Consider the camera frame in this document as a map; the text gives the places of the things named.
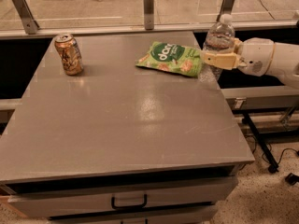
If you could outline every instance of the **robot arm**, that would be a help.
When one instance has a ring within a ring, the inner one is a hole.
[[[299,89],[299,46],[274,43],[269,39],[235,40],[231,53],[203,54],[204,62],[222,69],[238,68],[247,75],[277,77],[281,83]]]

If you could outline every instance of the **plastic water bottle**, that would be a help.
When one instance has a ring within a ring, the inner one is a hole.
[[[214,24],[206,35],[203,51],[213,53],[230,53],[234,49],[235,29],[232,26],[232,15],[221,15],[220,21]],[[218,80],[222,69],[211,66],[211,69]]]

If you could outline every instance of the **chip bag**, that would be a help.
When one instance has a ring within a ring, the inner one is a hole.
[[[155,41],[136,66],[197,77],[202,69],[202,62],[198,49]]]

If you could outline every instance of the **drawer handle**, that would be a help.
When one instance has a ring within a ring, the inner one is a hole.
[[[144,220],[144,224],[148,224],[148,220],[147,219]]]
[[[148,196],[147,194],[144,194],[143,196],[143,203],[139,204],[139,205],[126,205],[126,206],[117,206],[115,204],[115,197],[112,197],[111,199],[111,206],[114,210],[126,210],[126,209],[139,209],[139,208],[143,208],[146,206],[148,202]]]

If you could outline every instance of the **soda can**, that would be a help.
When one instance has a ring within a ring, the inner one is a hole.
[[[62,59],[64,71],[73,76],[83,70],[82,57],[76,39],[71,34],[57,35],[55,48]]]

